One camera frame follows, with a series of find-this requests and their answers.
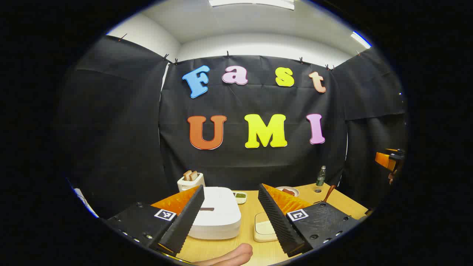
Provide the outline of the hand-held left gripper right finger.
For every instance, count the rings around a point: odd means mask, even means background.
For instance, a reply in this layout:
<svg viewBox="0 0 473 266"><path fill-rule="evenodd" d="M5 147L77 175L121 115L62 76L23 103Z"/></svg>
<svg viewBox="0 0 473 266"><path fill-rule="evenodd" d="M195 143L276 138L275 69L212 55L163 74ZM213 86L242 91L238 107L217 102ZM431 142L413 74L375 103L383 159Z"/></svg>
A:
<svg viewBox="0 0 473 266"><path fill-rule="evenodd" d="M361 223L326 200L309 204L266 184L259 185L258 200L288 257L319 250Z"/></svg>

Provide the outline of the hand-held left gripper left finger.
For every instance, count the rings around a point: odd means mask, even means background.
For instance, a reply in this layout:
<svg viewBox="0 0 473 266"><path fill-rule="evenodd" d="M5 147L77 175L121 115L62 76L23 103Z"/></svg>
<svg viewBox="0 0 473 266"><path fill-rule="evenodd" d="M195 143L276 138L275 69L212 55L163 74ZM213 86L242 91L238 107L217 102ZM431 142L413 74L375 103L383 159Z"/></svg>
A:
<svg viewBox="0 0 473 266"><path fill-rule="evenodd" d="M136 202L106 219L105 224L143 248L176 256L204 199L204 187L200 185L152 205Z"/></svg>

